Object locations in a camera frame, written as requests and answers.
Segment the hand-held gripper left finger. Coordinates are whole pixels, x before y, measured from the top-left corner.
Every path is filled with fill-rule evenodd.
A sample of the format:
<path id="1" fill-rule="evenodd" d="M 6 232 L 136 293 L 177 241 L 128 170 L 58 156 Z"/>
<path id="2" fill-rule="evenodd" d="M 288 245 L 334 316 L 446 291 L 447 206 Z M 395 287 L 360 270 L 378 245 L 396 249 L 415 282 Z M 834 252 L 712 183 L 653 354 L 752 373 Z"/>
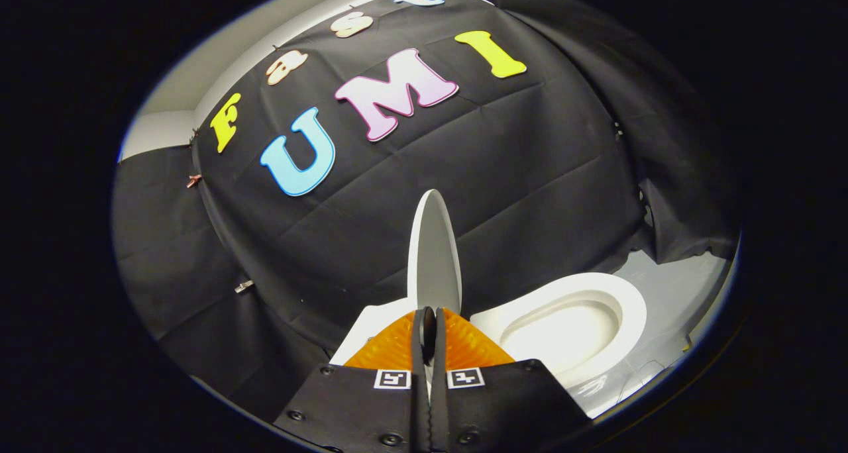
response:
<path id="1" fill-rule="evenodd" d="M 411 314 L 400 348 L 411 365 L 400 369 L 321 364 L 306 379 L 274 426 L 335 452 L 427 452 L 428 392 L 422 340 L 428 309 Z"/>

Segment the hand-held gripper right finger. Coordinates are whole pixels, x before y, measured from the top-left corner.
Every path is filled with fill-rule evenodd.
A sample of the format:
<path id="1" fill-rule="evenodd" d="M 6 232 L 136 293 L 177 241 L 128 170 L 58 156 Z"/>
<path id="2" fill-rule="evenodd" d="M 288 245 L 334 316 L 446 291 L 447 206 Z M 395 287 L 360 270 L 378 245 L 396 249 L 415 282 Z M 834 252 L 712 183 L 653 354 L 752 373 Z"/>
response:
<path id="1" fill-rule="evenodd" d="M 428 309 L 428 450 L 547 452 L 590 418 L 541 360 L 516 362 L 448 309 Z"/>

